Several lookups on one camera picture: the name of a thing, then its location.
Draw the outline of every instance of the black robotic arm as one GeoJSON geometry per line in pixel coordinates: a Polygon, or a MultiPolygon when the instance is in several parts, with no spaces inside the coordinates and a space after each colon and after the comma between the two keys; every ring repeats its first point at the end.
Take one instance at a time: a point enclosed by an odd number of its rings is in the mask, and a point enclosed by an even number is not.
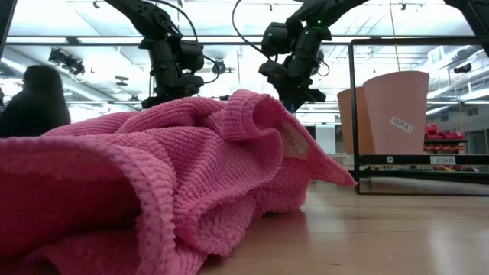
{"type": "Polygon", "coordinates": [[[182,40],[171,17],[155,4],[142,0],[105,0],[124,14],[144,37],[140,49],[149,51],[156,96],[143,101],[143,108],[195,95],[204,85],[194,73],[204,66],[202,47],[182,40]]]}
{"type": "MultiPolygon", "coordinates": [[[[295,112],[304,102],[324,102],[325,95],[310,89],[313,68],[318,67],[322,40],[331,40],[328,29],[343,14],[368,0],[296,0],[304,4],[285,23],[271,23],[264,33],[261,50],[272,57],[289,54],[283,64],[268,60],[259,72],[278,91],[283,105],[295,112]]],[[[488,36],[489,0],[445,0],[465,16],[475,35],[488,36]]],[[[482,45],[489,55],[489,45],[482,45]]]]}

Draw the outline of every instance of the table surface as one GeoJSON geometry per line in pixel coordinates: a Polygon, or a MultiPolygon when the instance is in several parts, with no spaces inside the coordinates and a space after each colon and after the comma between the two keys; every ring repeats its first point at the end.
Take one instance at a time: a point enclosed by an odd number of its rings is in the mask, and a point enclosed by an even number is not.
{"type": "Polygon", "coordinates": [[[313,183],[300,211],[261,218],[199,274],[489,272],[489,198],[358,196],[313,183]]]}

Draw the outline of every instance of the shelf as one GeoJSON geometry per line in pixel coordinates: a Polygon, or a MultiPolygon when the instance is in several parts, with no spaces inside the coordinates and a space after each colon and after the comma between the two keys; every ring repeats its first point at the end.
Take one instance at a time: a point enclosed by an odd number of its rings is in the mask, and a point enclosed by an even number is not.
{"type": "Polygon", "coordinates": [[[442,180],[450,182],[466,182],[488,184],[489,173],[480,172],[447,172],[447,171],[422,171],[422,170],[398,170],[398,171],[360,171],[361,178],[370,177],[396,177],[422,180],[442,180]]]}
{"type": "Polygon", "coordinates": [[[483,165],[489,155],[360,155],[360,165],[483,165]]]}
{"type": "Polygon", "coordinates": [[[460,144],[467,143],[467,140],[449,140],[449,139],[437,139],[437,140],[425,140],[425,145],[447,145],[447,144],[460,144]]]}

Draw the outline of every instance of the wire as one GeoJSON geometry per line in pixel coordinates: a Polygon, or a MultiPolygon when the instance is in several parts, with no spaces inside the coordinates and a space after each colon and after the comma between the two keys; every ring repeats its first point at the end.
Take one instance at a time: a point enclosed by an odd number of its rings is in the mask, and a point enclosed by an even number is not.
{"type": "MultiPolygon", "coordinates": [[[[185,17],[187,19],[187,21],[190,23],[190,27],[192,28],[192,32],[193,32],[193,36],[196,38],[196,42],[199,43],[199,36],[197,35],[196,28],[193,26],[192,20],[190,20],[189,16],[184,11],[182,11],[181,8],[178,8],[177,6],[175,6],[173,4],[170,4],[168,2],[165,2],[165,1],[162,1],[162,0],[153,0],[153,1],[158,2],[158,3],[161,3],[163,5],[167,5],[167,6],[171,7],[171,8],[176,9],[179,13],[181,13],[183,15],[183,17],[185,17]]],[[[212,58],[210,58],[210,57],[208,57],[208,56],[206,56],[204,54],[202,56],[205,59],[207,59],[207,60],[211,61],[212,63],[214,63],[215,66],[217,66],[217,64],[215,63],[215,61],[212,58]]],[[[209,84],[209,83],[215,82],[219,78],[219,75],[220,75],[220,73],[219,73],[219,70],[218,70],[217,76],[214,78],[214,80],[205,82],[205,84],[209,84]]]]}
{"type": "Polygon", "coordinates": [[[214,66],[217,68],[217,76],[215,76],[214,80],[211,80],[211,81],[208,81],[208,82],[204,82],[204,84],[210,84],[210,83],[213,83],[215,82],[219,76],[221,75],[221,72],[219,72],[219,66],[217,66],[217,63],[210,57],[206,56],[206,55],[203,55],[205,59],[209,60],[210,62],[214,63],[214,66]]]}
{"type": "Polygon", "coordinates": [[[76,83],[84,83],[86,81],[86,79],[82,79],[82,80],[78,80],[75,76],[73,76],[71,73],[70,73],[70,77],[71,79],[75,80],[76,83]]]}
{"type": "MultiPolygon", "coordinates": [[[[394,39],[396,39],[396,28],[394,27],[394,16],[392,15],[392,0],[389,0],[389,9],[390,9],[390,23],[392,23],[392,34],[394,35],[394,39]]],[[[397,52],[397,44],[394,44],[394,49],[396,49],[397,69],[400,71],[399,54],[397,52]]]]}
{"type": "Polygon", "coordinates": [[[236,13],[236,8],[238,7],[239,3],[241,3],[241,0],[236,1],[235,8],[232,9],[232,27],[235,29],[236,33],[238,36],[248,45],[250,45],[252,48],[257,50],[259,53],[263,54],[269,61],[272,61],[270,57],[268,57],[260,48],[256,47],[255,45],[252,44],[252,42],[246,40],[246,38],[239,32],[238,28],[236,27],[235,24],[235,13],[236,13]]]}
{"type": "Polygon", "coordinates": [[[322,75],[321,73],[319,73],[319,70],[318,70],[318,75],[321,77],[327,77],[329,75],[329,72],[331,72],[331,69],[329,68],[329,65],[326,62],[324,62],[324,60],[322,61],[322,63],[328,67],[328,73],[325,75],[322,75]]]}
{"type": "Polygon", "coordinates": [[[187,19],[187,21],[190,23],[190,27],[192,28],[192,31],[193,31],[193,36],[196,38],[196,42],[199,43],[199,37],[197,36],[197,31],[196,31],[196,28],[193,26],[192,20],[190,20],[189,16],[184,11],[182,11],[181,8],[178,8],[177,6],[170,4],[168,2],[165,2],[163,0],[153,0],[153,1],[161,3],[163,5],[167,5],[171,8],[176,9],[178,12],[180,12],[183,15],[183,17],[185,17],[187,19]]]}

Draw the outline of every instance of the ceiling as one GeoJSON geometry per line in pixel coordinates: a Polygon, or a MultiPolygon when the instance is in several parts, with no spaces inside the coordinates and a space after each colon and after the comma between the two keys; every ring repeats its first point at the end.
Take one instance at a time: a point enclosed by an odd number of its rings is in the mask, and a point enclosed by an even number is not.
{"type": "MultiPolygon", "coordinates": [[[[473,35],[462,14],[438,0],[393,0],[392,15],[395,33],[398,36],[473,35]]],[[[184,0],[183,10],[192,19],[199,36],[235,36],[231,13],[235,0],[184,0]]],[[[77,37],[138,37],[130,21],[103,1],[93,0],[18,0],[9,37],[77,36],[77,37]]],[[[300,3],[287,0],[244,1],[236,12],[236,24],[243,35],[261,36],[272,21],[284,22],[300,3]]],[[[184,35],[192,32],[186,19],[167,6],[167,11],[184,35]]],[[[393,28],[388,0],[372,0],[343,15],[330,27],[333,36],[392,36],[393,28]]],[[[204,54],[213,59],[222,59],[232,73],[225,73],[219,80],[201,88],[200,96],[217,97],[246,88],[254,92],[269,93],[277,97],[274,88],[258,73],[258,67],[266,61],[249,46],[222,44],[218,41],[205,46],[204,54]]],[[[52,48],[83,59],[86,74],[70,83],[77,91],[73,100],[129,100],[133,95],[139,99],[150,91],[150,61],[145,50],[135,45],[120,47],[92,44],[92,46],[55,46],[36,43],[24,46],[7,46],[2,61],[29,66],[33,63],[48,64],[52,48]],[[115,76],[129,78],[127,86],[117,86],[115,76]]],[[[402,70],[422,70],[433,46],[399,46],[397,53],[402,70]]],[[[314,76],[313,88],[322,90],[327,100],[336,100],[336,94],[347,89],[350,83],[348,48],[324,45],[325,62],[330,72],[326,77],[314,76]]],[[[394,46],[362,46],[355,48],[355,75],[362,84],[371,77],[397,71],[394,46]]],[[[214,79],[207,62],[198,72],[205,81],[214,79]]],[[[319,70],[327,74],[324,66],[319,70]]]]}

